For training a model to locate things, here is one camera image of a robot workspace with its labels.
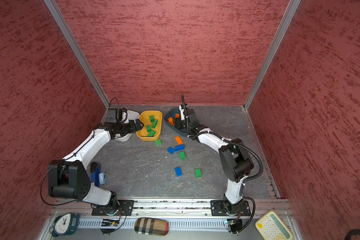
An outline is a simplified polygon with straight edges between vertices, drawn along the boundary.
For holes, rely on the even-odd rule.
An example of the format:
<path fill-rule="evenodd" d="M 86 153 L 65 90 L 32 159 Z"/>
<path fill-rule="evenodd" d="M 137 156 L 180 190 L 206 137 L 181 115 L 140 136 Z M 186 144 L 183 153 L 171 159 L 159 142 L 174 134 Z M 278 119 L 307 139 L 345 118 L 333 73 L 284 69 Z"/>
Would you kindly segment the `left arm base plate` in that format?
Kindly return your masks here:
<path fill-rule="evenodd" d="M 92 216 L 119 216 L 120 213 L 131 216 L 134 208 L 134 200 L 118 200 L 119 205 L 115 211 L 106 210 L 105 206 L 91 205 Z"/>

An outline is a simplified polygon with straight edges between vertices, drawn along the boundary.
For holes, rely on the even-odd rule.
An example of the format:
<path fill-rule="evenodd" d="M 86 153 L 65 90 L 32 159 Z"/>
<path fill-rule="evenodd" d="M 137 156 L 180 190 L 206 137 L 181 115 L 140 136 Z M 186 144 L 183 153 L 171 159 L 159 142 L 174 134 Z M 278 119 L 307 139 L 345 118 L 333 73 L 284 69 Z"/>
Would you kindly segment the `green small lego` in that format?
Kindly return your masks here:
<path fill-rule="evenodd" d="M 184 152 L 179 152 L 179 157 L 182 161 L 186 159 L 186 155 Z"/>

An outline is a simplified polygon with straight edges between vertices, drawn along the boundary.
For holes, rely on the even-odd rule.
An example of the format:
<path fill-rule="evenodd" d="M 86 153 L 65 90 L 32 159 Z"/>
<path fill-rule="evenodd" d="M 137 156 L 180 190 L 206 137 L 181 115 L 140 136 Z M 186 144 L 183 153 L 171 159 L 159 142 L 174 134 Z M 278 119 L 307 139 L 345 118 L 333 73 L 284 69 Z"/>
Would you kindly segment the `orange lego brick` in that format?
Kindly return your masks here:
<path fill-rule="evenodd" d="M 175 126 L 173 118 L 168 118 L 168 123 L 172 126 Z"/>

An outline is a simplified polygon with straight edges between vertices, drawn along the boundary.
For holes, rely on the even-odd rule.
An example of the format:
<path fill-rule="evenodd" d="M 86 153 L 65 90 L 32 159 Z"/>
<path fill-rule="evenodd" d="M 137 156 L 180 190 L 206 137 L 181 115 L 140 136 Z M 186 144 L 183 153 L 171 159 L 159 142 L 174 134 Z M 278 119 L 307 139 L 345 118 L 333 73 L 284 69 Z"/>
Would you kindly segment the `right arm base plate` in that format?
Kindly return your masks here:
<path fill-rule="evenodd" d="M 212 216 L 241 216 L 249 217 L 251 210 L 248 201 L 241 200 L 236 204 L 231 204 L 228 200 L 212 200 L 211 213 Z"/>

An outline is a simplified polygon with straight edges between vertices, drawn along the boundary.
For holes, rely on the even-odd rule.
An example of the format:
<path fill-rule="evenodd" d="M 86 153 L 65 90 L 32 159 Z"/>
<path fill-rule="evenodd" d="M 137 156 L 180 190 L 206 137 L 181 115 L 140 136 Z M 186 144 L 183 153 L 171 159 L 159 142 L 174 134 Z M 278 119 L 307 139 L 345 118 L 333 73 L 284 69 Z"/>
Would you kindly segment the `green lego plate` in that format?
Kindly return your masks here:
<path fill-rule="evenodd" d="M 149 133 L 148 133 L 148 135 L 147 135 L 147 137 L 154 137 L 155 135 L 156 135 L 156 131 L 155 130 L 151 130 Z"/>

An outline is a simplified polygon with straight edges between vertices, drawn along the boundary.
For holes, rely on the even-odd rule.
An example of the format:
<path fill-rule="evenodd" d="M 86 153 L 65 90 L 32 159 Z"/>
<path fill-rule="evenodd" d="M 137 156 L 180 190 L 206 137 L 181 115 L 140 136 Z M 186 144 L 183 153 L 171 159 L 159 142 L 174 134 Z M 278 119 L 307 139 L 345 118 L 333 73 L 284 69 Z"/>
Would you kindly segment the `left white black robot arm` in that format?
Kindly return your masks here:
<path fill-rule="evenodd" d="M 68 199 L 91 204 L 107 215 L 120 212 L 117 195 L 91 182 L 87 167 L 94 156 L 111 140 L 127 141 L 133 133 L 143 129 L 140 114 L 125 108 L 107 110 L 106 120 L 62 160 L 53 160 L 43 179 L 48 182 L 52 198 Z"/>

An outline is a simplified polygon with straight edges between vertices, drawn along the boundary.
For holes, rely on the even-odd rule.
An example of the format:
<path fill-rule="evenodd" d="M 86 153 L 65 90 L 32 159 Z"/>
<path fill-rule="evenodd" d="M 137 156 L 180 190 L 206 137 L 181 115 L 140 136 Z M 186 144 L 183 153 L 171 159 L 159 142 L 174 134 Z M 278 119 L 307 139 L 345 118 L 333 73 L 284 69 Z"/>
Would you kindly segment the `green long lego brick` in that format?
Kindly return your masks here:
<path fill-rule="evenodd" d="M 158 120 L 153 120 L 152 125 L 151 125 L 152 129 L 155 129 L 157 124 L 158 124 Z"/>

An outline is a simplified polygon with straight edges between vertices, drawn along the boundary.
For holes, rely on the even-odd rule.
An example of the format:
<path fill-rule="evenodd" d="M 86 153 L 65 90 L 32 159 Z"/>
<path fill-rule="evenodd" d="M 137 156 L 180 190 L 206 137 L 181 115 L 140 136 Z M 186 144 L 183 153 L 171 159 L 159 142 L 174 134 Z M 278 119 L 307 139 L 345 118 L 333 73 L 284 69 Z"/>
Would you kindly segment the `blue long lego brick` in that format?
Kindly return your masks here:
<path fill-rule="evenodd" d="M 184 149 L 185 149 L 185 145 L 178 145 L 175 147 L 176 152 L 183 151 Z"/>

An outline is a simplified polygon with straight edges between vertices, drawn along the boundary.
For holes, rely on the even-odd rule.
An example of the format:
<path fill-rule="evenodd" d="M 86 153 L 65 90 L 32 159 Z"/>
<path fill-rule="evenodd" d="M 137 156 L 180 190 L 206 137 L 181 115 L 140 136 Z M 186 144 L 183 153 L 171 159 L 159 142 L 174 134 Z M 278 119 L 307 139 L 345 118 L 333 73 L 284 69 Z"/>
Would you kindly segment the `blue small lego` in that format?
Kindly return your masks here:
<path fill-rule="evenodd" d="M 175 152 L 175 149 L 173 149 L 172 147 L 169 147 L 167 149 L 167 151 L 172 155 Z"/>

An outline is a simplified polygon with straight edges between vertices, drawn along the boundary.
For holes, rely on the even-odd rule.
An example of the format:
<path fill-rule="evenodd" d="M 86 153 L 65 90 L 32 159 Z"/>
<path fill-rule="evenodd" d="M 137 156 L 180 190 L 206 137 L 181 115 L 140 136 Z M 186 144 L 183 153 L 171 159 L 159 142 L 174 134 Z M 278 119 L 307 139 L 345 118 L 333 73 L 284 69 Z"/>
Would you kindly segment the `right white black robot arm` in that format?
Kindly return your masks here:
<path fill-rule="evenodd" d="M 219 153 L 223 171 L 228 178 L 222 202 L 223 210 L 233 215 L 243 204 L 245 183 L 259 178 L 264 170 L 262 160 L 239 138 L 228 139 L 202 125 L 193 109 L 187 104 L 171 109 L 165 115 L 166 124 L 193 141 L 207 145 Z"/>

